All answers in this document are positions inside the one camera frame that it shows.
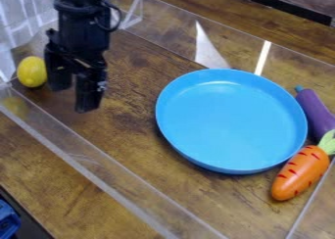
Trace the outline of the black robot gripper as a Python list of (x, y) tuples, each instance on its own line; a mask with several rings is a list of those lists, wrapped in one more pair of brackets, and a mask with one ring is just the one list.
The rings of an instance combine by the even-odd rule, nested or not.
[(76, 77), (74, 111), (86, 113), (100, 107), (106, 89), (106, 71), (102, 52), (108, 48), (110, 12), (105, 0), (53, 0), (57, 29), (45, 34), (44, 48), (46, 82), (52, 91), (72, 85), (69, 66), (77, 61), (89, 68), (78, 69)]

